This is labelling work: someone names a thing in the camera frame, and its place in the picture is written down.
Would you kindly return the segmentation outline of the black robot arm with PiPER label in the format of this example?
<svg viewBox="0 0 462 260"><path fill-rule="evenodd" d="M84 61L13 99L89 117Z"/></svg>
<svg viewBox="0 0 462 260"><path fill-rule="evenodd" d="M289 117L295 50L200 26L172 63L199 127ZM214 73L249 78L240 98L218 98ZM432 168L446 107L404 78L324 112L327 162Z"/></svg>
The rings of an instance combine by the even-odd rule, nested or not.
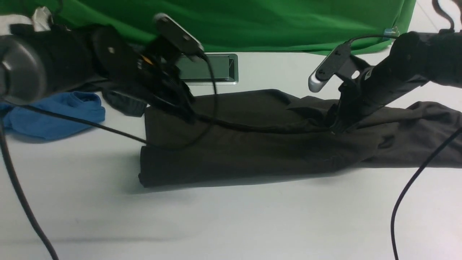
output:
<svg viewBox="0 0 462 260"><path fill-rule="evenodd" d="M163 66L125 42L110 25L34 31L12 25L1 36L1 99L29 105L93 81L186 123L196 122L193 97L175 66Z"/></svg>

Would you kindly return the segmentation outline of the black gripper body at collar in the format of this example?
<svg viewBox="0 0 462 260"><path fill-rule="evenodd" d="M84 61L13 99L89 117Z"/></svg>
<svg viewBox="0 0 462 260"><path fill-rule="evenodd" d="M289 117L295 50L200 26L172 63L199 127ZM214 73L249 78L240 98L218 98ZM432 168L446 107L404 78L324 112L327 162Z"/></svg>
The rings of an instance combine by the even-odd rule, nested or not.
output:
<svg viewBox="0 0 462 260"><path fill-rule="evenodd" d="M327 127L334 134L356 128L373 113L429 81L419 74L410 55L389 55L369 67L353 87L342 88L340 100L327 115Z"/></svg>

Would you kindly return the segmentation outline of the black robot arm at collar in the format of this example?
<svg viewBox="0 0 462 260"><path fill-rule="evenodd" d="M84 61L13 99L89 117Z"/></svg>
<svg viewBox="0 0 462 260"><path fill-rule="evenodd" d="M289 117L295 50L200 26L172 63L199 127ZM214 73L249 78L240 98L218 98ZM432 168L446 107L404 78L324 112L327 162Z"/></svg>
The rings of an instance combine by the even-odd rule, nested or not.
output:
<svg viewBox="0 0 462 260"><path fill-rule="evenodd" d="M324 125L335 134L355 128L371 114L428 82L461 88L461 33L408 32L397 37L390 53L376 65L351 53L351 41L337 46L315 76L342 80L340 99Z"/></svg>

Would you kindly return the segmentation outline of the black gripper body near pile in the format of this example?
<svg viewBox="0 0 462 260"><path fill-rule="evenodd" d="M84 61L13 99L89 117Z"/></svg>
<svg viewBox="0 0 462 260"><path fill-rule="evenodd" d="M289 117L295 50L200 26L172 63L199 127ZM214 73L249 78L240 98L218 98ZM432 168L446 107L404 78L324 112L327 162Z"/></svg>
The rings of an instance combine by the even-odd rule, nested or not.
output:
<svg viewBox="0 0 462 260"><path fill-rule="evenodd" d="M175 65L182 55L166 36L158 35L136 51L113 27L101 27L92 35L98 72L109 81L107 92L144 102L185 123L195 123L193 97Z"/></svg>

